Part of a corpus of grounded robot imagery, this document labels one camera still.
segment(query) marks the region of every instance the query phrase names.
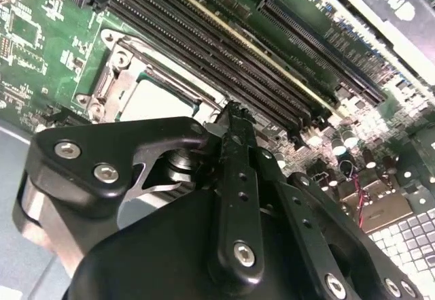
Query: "capacitor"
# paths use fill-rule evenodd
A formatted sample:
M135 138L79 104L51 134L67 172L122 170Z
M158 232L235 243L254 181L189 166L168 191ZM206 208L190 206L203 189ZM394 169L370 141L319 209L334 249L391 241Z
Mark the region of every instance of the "capacitor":
M283 169L287 163L285 162L285 156L282 152L277 152L276 154L274 154L275 159L278 162L278 166L280 169Z
M319 184L319 187L321 188L322 191L328 191L328 189L329 189L329 183L328 183L328 179L327 178L321 179L318 182L318 184Z
M328 174L328 185L331 187L337 186L338 181L337 181L335 171L333 169L327 169L326 173Z
M387 174L392 176L397 173L396 162L391 156L384 156L382 163Z
M341 137L333 137L331 140L332 153L335 156L343 155L346 152L346 147L341 139Z
M341 134L341 137L343 138L344 145L347 148L353 148L356 145L358 145L358 138L355 136L352 130L348 129L343 131Z
M362 151L362 158L368 169L374 169L376 167L375 157L370 149L364 149Z

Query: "pcie slot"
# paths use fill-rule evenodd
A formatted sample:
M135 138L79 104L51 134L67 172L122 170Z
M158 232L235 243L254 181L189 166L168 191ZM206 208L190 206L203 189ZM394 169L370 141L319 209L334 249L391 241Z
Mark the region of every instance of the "pcie slot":
M198 60L198 57L187 53L184 47L172 42L171 39L169 39L164 33L161 33L158 29L138 20L134 13L131 13L121 5L109 2L108 6L109 10L114 15L123 18L132 28L145 33L148 36L148 39L152 41L157 48L165 50L173 61L182 61L184 65L187 65L185 68L191 73L201 73L208 80L214 81L221 86L225 86L228 90L231 90L235 97L240 101L252 104L253 107L266 114L279 126L288 129L289 131L298 129L298 125L293 122L292 119L281 113L275 106L272 106L270 102L265 102L262 95L257 95L252 90L243 88L240 84L232 84L232 80L228 78L228 76L222 74L220 69L204 66Z
M261 0L258 11L282 30L290 41L338 77L341 84L372 105L386 100L387 95L362 70L324 41L280 0Z
M207 23L202 18L199 18L190 8L186 8L181 4L179 0L158 0L156 4L161 11L165 12L165 8L171 8L172 20L180 20L184 24L188 25L191 32L195 33L203 41L209 43L210 46L218 49L224 56L232 60L234 63L243 62L243 65L239 65L247 74L251 75L254 79L262 80L263 83L268 81L277 84L279 88L275 86L275 92L281 93L282 97L286 98L288 103L297 107L299 110L308 113L308 109L314 105L314 102L310 100L306 95L303 95L299 90L296 90L288 82L282 80L275 73L273 73L265 65L257 61L248 52L240 50L240 46L234 47L234 40L222 34L213 25ZM291 94L292 98L286 97L286 94Z
M232 61L226 59L222 54L217 52L215 49L210 47L210 43L207 40L198 40L198 36L195 34L189 33L186 30L186 24L184 22L179 21L179 18L173 17L168 18L165 16L163 12L159 12L152 4L152 2L148 4L141 4L143 0L122 0L128 4L133 4L135 8L137 8L141 14L146 16L148 19L152 20L159 27L165 29L165 31L173 36L180 43L189 46L191 49L195 49L195 52L201 56L204 61L207 61L210 65L215 65L215 67L225 67L226 73L230 74L232 77L236 78L238 81L245 80L249 82L251 86L253 86L259 93L263 95L271 94L271 90L257 81L256 79L249 76L245 71L240 70L240 67L234 64ZM279 107L281 111L286 111L288 115L292 115L292 120L297 122L298 117L303 114L308 114L304 112L298 112L292 107L288 102L290 102L289 98L285 96L285 94L280 90L273 90L276 92L277 96L281 98L279 102ZM309 114L305 116L305 120L309 120Z

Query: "screw hole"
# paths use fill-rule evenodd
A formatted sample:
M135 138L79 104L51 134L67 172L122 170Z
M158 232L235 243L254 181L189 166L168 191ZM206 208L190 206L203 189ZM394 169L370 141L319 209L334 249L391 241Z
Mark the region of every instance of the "screw hole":
M246 182L247 181L247 176L244 173L239 173L239 178L240 180Z
M306 228L312 229L313 225L311 225L309 220L303 220L302 223L305 225Z
M244 202L249 200L249 197L245 193L239 193L239 198Z

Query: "black expansion slot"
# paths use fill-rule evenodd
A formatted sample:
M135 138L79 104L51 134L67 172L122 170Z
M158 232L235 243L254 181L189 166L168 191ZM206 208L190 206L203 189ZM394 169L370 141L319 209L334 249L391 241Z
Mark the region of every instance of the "black expansion slot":
M331 71L346 89L353 90L373 106L387 99L387 95L375 82L344 54L332 47L281 0L261 0L257 10L283 31L291 42Z
M294 133L319 106L179 0L97 0L188 65Z

